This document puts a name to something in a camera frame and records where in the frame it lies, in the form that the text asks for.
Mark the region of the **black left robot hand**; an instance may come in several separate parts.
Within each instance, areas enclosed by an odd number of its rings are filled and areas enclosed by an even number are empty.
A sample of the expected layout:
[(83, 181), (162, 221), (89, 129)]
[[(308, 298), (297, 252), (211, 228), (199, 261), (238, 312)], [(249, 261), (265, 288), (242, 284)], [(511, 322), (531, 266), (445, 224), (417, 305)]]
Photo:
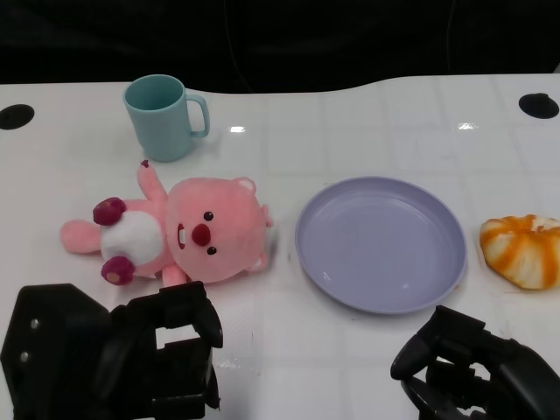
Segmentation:
[(219, 316), (200, 282), (106, 309), (70, 283), (17, 295), (1, 363), (16, 419), (201, 419)]

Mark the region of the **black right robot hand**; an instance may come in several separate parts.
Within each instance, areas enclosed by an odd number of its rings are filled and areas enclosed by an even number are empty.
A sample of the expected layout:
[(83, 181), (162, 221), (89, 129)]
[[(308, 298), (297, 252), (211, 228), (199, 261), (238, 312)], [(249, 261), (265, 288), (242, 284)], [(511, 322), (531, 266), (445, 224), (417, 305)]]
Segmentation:
[(559, 376), (536, 351), (445, 306), (390, 369), (422, 419), (557, 419)]

